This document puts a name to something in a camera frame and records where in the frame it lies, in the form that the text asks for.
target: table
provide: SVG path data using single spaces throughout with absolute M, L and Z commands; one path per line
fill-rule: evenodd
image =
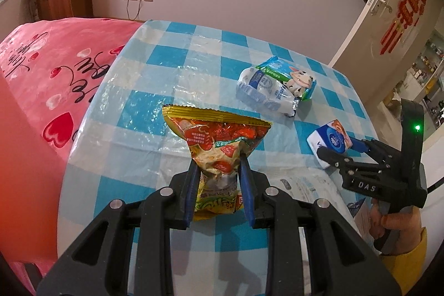
M 294 119 L 280 116 L 274 120 L 249 157 L 250 165 L 268 175 L 303 174 L 306 180 L 317 179 L 329 185 L 328 174 L 320 169 L 306 143 L 307 136 L 319 125 L 337 118 L 353 137 L 376 138 L 345 76 L 301 54 L 251 37 L 202 26 L 148 21 L 111 66 L 74 142 L 60 199 L 59 254 L 111 200 L 121 198 L 128 203 L 144 199 L 188 168 L 188 147 L 165 125 L 163 104 L 193 105 L 266 119 L 238 101 L 235 86 L 243 69 L 272 55 L 312 72 L 317 86 L 312 100 L 303 102 Z M 350 150 L 349 155 L 359 156 Z M 334 198 L 337 191 L 333 184 L 331 188 Z M 346 203 L 357 200 L 354 193 L 344 191 L 340 192 Z M 345 206 L 342 200 L 335 204 Z M 175 295 L 265 292 L 266 231 L 248 227 L 243 211 L 193 222 L 187 231 L 173 230 L 171 257 Z

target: white door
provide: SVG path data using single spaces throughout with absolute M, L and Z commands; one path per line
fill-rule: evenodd
M 345 74 L 364 106 L 400 81 L 430 36 L 443 0 L 368 0 L 329 66 Z

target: silver screw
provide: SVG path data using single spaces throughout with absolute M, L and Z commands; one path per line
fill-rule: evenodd
M 110 207 L 112 209 L 119 209 L 119 208 L 121 208 L 122 205 L 123 205 L 123 202 L 122 202 L 122 200 L 119 200 L 119 199 L 112 200 L 110 202 Z
M 320 198 L 319 200 L 316 201 L 316 203 L 322 209 L 326 209 L 330 205 L 329 200 L 326 200 L 325 198 Z
M 269 196 L 277 196 L 279 190 L 276 187 L 267 187 L 265 193 Z
M 164 187 L 160 190 L 160 195 L 161 196 L 171 196 L 173 194 L 173 189 L 170 187 Z

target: yellow sealed edge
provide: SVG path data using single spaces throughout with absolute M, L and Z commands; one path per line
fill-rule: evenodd
M 164 105 L 162 107 L 162 115 L 165 122 L 170 128 L 171 127 L 170 117 L 179 117 L 184 119 L 196 119 L 200 121 L 209 122 L 228 122 L 228 123 L 241 123 L 244 125 L 251 126 L 263 126 L 271 127 L 271 123 L 263 121 L 259 118 L 254 118 L 250 116 L 242 116 L 240 114 L 235 114 L 226 111 L 211 110 L 209 108 L 196 108 L 185 105 Z

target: candy package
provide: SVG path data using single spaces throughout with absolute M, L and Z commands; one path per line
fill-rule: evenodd
M 313 75 L 297 69 L 277 56 L 271 57 L 256 68 L 277 79 L 302 101 L 310 99 L 316 86 Z
M 349 135 L 337 119 L 316 128 L 316 130 L 308 136 L 307 142 L 323 169 L 326 169 L 330 165 L 317 156 L 316 152 L 320 146 L 330 148 L 338 153 L 344 153 L 353 145 Z
M 257 109 L 256 105 L 262 105 L 267 110 L 293 117 L 299 102 L 278 80 L 253 67 L 241 72 L 237 83 L 237 94 L 239 93 L 242 93 L 239 97 L 241 101 L 260 113 L 262 113 L 261 109 Z
M 254 117 L 180 105 L 164 105 L 162 114 L 171 130 L 187 142 L 192 159 L 202 170 L 194 220 L 239 209 L 240 154 L 249 156 L 271 124 Z

